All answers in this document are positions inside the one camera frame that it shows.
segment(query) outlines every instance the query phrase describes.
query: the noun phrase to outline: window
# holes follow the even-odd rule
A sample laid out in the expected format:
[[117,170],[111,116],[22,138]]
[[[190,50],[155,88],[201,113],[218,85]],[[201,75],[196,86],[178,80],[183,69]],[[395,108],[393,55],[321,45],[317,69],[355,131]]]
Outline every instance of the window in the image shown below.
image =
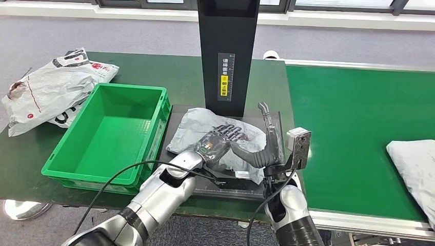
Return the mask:
[[435,0],[409,0],[404,9],[435,11]]
[[296,0],[295,9],[390,12],[391,0]]

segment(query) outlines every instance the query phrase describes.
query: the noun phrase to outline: robotic hand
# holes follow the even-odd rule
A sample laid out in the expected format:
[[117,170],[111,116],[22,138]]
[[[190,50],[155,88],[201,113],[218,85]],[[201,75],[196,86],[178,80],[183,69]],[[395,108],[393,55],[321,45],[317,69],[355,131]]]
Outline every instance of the robotic hand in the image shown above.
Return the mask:
[[[310,132],[289,131],[294,149],[287,163],[283,163],[279,131],[271,121],[265,103],[259,104],[266,124],[267,145],[264,150],[249,153],[235,144],[245,135],[233,125],[219,126],[208,132],[193,150],[186,150],[170,161],[187,170],[198,170],[205,164],[219,170],[219,160],[231,148],[243,160],[257,168],[264,168],[266,214],[269,215],[280,245],[323,246],[309,215],[307,202],[295,183],[289,182],[286,172],[306,165]],[[189,198],[195,187],[195,177],[187,171],[160,165],[141,185],[139,193],[123,210],[105,222],[74,235],[63,246],[143,246],[156,228],[163,225],[172,213]]]

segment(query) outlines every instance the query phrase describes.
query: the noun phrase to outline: green bin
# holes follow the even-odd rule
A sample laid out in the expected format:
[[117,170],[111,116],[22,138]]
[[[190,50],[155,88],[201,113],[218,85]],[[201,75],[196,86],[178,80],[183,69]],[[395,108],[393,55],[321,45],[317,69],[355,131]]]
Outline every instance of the green bin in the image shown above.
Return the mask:
[[[155,160],[170,111],[165,88],[98,84],[41,173],[65,187],[99,190],[122,168]],[[153,166],[125,171],[105,191],[137,194]]]

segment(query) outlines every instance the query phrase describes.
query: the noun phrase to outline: plastic mailer bag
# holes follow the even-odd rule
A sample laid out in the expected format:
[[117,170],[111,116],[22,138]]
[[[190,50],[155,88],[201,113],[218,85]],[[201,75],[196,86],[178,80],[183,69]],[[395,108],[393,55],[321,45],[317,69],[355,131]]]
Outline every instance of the plastic mailer bag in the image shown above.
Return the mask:
[[392,141],[387,152],[435,230],[435,140]]
[[28,132],[48,120],[68,127],[70,122],[65,124],[67,121],[60,117],[82,103],[96,84],[110,81],[117,71],[113,65],[93,66],[81,48],[24,76],[2,99],[9,116],[9,136]]

